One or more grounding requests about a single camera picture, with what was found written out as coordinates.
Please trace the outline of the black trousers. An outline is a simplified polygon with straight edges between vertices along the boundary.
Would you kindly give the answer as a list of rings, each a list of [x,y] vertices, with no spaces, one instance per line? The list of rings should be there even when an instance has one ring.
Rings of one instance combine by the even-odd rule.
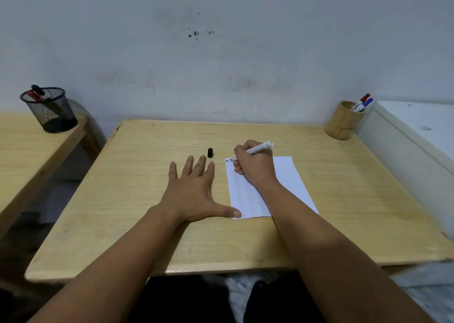
[[[150,278],[127,323],[326,323],[297,271]]]

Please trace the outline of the person's right forearm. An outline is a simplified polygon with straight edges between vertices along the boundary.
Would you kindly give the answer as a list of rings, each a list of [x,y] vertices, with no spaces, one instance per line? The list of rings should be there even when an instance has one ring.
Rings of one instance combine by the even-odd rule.
[[[328,323],[435,323],[366,253],[277,179],[261,181],[257,189]]]

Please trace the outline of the person's right hand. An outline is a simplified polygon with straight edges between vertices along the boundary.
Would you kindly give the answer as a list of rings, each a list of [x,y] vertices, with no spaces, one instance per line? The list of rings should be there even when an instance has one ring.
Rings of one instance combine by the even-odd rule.
[[[248,140],[244,145],[234,148],[236,160],[234,171],[247,180],[260,192],[278,185],[271,149],[250,155],[246,151],[260,145],[261,142]]]

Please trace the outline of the bamboo pen cup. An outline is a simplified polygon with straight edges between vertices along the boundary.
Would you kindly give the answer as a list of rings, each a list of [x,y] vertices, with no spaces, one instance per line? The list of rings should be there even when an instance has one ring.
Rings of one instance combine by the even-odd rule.
[[[351,108],[355,105],[351,101],[341,101],[338,103],[332,117],[326,124],[325,133],[339,141],[349,140],[355,133],[361,120],[366,115],[365,112],[354,112]]]

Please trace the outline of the white cabinet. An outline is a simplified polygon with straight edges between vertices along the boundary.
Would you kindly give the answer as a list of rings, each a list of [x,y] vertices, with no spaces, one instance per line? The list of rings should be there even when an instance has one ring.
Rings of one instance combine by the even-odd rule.
[[[357,136],[454,240],[454,104],[377,101]]]

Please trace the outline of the person's left forearm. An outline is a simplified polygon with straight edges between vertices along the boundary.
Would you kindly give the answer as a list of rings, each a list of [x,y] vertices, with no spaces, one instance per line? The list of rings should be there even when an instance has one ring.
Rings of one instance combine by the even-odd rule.
[[[153,206],[127,233],[68,282],[27,323],[119,323],[153,263],[184,221],[181,207]]]

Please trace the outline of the white marker pen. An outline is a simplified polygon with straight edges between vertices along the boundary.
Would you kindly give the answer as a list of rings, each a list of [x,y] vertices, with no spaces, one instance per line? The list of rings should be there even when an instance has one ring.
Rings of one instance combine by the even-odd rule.
[[[256,146],[253,146],[251,148],[248,148],[247,150],[245,150],[245,152],[249,155],[255,155],[262,151],[269,150],[269,149],[273,148],[274,146],[275,146],[275,143],[273,141],[267,141],[264,143],[260,143]]]

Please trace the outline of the black mesh pen holder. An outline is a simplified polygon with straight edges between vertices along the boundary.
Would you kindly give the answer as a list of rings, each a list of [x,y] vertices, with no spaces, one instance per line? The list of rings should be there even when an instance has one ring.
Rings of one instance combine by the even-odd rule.
[[[42,102],[31,99],[26,91],[20,95],[20,100],[30,108],[42,129],[47,133],[56,134],[76,127],[78,120],[66,97],[65,90],[59,87],[40,88],[46,93]]]

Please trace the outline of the person's left hand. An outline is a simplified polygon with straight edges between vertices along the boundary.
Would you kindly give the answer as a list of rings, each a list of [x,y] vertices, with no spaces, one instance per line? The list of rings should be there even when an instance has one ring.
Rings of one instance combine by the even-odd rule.
[[[188,156],[179,179],[168,182],[161,201],[155,209],[174,223],[193,222],[214,216],[212,185],[215,165],[211,161],[205,166],[201,177],[192,177],[192,169],[196,164],[194,157]]]

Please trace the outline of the light wooden side table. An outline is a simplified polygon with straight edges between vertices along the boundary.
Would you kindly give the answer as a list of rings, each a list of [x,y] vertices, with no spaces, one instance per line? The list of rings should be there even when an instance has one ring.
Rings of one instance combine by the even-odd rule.
[[[83,113],[77,120],[69,131],[51,134],[31,113],[0,112],[0,239],[78,145],[91,161],[98,157],[93,119]]]

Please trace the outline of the white paper sheet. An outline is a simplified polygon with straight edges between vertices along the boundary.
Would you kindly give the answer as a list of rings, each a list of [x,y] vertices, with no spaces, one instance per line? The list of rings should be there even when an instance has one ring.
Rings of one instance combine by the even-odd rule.
[[[319,213],[311,199],[291,156],[273,158],[278,181],[314,212]],[[235,172],[233,161],[225,159],[231,206],[241,211],[241,219],[270,217],[271,214],[257,189]]]

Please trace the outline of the red capped white marker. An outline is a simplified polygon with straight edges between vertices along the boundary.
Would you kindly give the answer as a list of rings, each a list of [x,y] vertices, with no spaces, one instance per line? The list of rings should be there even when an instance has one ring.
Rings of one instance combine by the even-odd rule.
[[[371,96],[371,94],[367,93],[365,96],[360,98],[360,100],[358,102],[356,102],[350,110],[355,111],[358,107],[362,106],[369,99],[370,96]]]

